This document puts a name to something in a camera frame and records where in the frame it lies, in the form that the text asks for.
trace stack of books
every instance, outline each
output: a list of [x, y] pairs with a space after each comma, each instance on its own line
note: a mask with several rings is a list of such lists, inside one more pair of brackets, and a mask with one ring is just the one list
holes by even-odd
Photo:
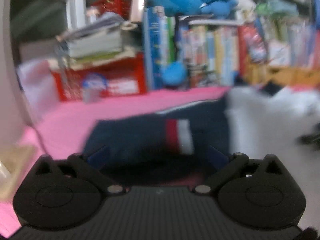
[[73, 70], [101, 66], [141, 51], [141, 33], [137, 29], [124, 30], [123, 19], [114, 13], [76, 31], [63, 33], [65, 65]]
[[[239, 73], [239, 39], [236, 20], [207, 16], [166, 17], [161, 6], [144, 12], [145, 76], [149, 90], [163, 88], [161, 72], [175, 59], [188, 70], [190, 87], [233, 85]], [[174, 35], [176, 34], [177, 56]]]

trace metal rivet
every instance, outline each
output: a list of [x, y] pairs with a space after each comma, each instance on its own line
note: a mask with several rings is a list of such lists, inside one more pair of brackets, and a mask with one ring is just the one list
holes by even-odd
[[119, 194], [123, 191], [123, 187], [120, 185], [111, 185], [108, 187], [108, 192], [112, 194]]
[[196, 186], [195, 191], [199, 194], [207, 194], [211, 191], [211, 188], [207, 185]]

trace red basket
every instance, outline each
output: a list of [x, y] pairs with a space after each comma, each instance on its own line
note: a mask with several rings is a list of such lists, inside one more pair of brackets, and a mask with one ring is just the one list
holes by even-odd
[[119, 14], [123, 19], [128, 20], [131, 1], [132, 0], [98, 0], [91, 5], [97, 6], [101, 14], [104, 12], [114, 12]]
[[[62, 81], [60, 70], [52, 71], [60, 101], [83, 99], [83, 81], [89, 73], [96, 73], [108, 80], [107, 88], [101, 91], [101, 97], [144, 94], [147, 87], [144, 78], [143, 54], [135, 58], [124, 58], [99, 67], [83, 70], [66, 70], [68, 84]], [[128, 84], [134, 83], [134, 91], [128, 90]]]

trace book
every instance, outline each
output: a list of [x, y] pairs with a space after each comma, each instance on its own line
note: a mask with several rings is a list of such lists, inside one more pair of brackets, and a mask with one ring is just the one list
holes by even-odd
[[207, 32], [208, 71], [215, 71], [215, 48], [213, 31]]
[[207, 66], [207, 26], [199, 25], [198, 26], [199, 31], [199, 64], [201, 66]]
[[168, 20], [166, 16], [159, 18], [159, 28], [161, 68], [165, 69], [169, 63]]
[[315, 54], [315, 42], [316, 42], [316, 25], [307, 25], [307, 36], [306, 36], [306, 67], [312, 68], [313, 59]]
[[291, 51], [288, 43], [277, 40], [269, 42], [268, 61], [270, 66], [289, 66], [290, 59]]
[[238, 38], [238, 29], [233, 27], [231, 28], [231, 37], [232, 37], [232, 84], [234, 84], [235, 77], [239, 75], [239, 38]]
[[161, 6], [155, 6], [151, 8], [150, 14], [150, 43], [151, 43], [151, 57], [152, 57], [152, 71], [154, 79], [154, 89], [163, 88], [161, 78], [161, 53], [160, 53], [160, 17], [163, 13]]
[[72, 58], [92, 56], [102, 52], [121, 52], [123, 45], [137, 46], [137, 37], [118, 26], [102, 29], [89, 36], [67, 42], [68, 54]]
[[135, 48], [130, 46], [125, 46], [124, 51], [119, 53], [117, 52], [104, 53], [104, 54], [97, 54], [92, 57], [84, 57], [81, 59], [69, 58], [68, 60], [64, 57], [62, 58], [62, 61], [65, 66], [69, 66], [69, 68], [72, 70], [84, 70], [84, 69], [99, 67], [114, 61], [128, 58], [128, 57], [136, 57]]
[[221, 76], [221, 66], [222, 66], [222, 61], [223, 61], [223, 53], [224, 49], [221, 46], [221, 33], [220, 29], [217, 29], [213, 32], [214, 35], [214, 47], [215, 47], [215, 52], [216, 52], [216, 57], [215, 57], [215, 69], [216, 72], [219, 76]]
[[295, 31], [291, 26], [288, 26], [288, 42], [291, 47], [290, 66], [296, 66], [296, 54], [294, 49]]
[[232, 81], [232, 45], [233, 40], [231, 36], [231, 28], [230, 27], [223, 27], [222, 30], [222, 37], [221, 37], [221, 45], [224, 46], [224, 58], [223, 58], [223, 65], [221, 68], [221, 84], [225, 86], [233, 85]]
[[179, 33], [178, 33], [178, 40], [177, 40], [177, 47], [178, 47], [178, 61], [184, 62], [186, 59], [191, 59], [190, 52], [189, 52], [189, 26], [186, 21], [181, 21], [179, 23]]
[[276, 27], [274, 25], [274, 22], [270, 18], [263, 16], [260, 17], [260, 22], [262, 25], [265, 41], [268, 42], [270, 40], [276, 39]]
[[199, 33], [197, 26], [193, 27], [190, 31], [192, 56], [190, 64], [195, 66], [199, 64]]
[[314, 59], [313, 59], [313, 69], [320, 69], [320, 31], [316, 31], [316, 40], [314, 48]]
[[149, 33], [149, 9], [143, 12], [143, 47], [144, 47], [144, 65], [145, 65], [145, 76], [147, 77], [148, 90], [154, 89], [154, 79], [152, 72], [152, 56], [151, 56], [151, 45], [150, 45], [150, 33]]
[[175, 20], [174, 17], [167, 17], [168, 21], [168, 64], [175, 61], [174, 55], [174, 29], [175, 29]]
[[282, 42], [288, 42], [288, 28], [287, 23], [285, 21], [279, 21], [279, 31], [280, 31], [280, 38]]
[[244, 40], [244, 29], [245, 26], [239, 26], [238, 30], [238, 49], [239, 49], [239, 75], [244, 77], [246, 74], [246, 60], [247, 60], [247, 46]]
[[305, 43], [304, 43], [304, 33], [303, 26], [300, 24], [295, 24], [294, 29], [294, 41], [292, 44], [292, 49], [294, 49], [295, 55], [295, 66], [302, 67], [304, 65], [304, 55], [305, 55]]

